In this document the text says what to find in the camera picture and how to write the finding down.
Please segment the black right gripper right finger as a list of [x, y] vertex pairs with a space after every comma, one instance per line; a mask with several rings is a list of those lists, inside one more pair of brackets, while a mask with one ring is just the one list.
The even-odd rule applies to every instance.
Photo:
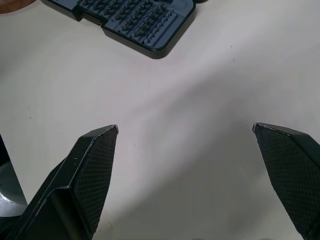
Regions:
[[320, 144], [291, 128], [256, 122], [262, 158], [279, 200], [303, 240], [320, 240]]

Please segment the silver robot body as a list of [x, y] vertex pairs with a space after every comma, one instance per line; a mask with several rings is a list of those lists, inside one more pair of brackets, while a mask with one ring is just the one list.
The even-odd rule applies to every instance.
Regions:
[[28, 203], [0, 135], [0, 218], [18, 217]]

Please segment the dark blue bit tray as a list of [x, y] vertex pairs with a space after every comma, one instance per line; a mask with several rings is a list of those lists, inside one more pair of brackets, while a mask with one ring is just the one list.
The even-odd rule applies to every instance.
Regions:
[[41, 0], [152, 59], [169, 54], [195, 18], [195, 0]]

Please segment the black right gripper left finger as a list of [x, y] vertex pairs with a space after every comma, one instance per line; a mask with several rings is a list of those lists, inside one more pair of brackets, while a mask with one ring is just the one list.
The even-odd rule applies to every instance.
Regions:
[[4, 240], [92, 240], [109, 190], [117, 125], [77, 140], [26, 209], [4, 218]]

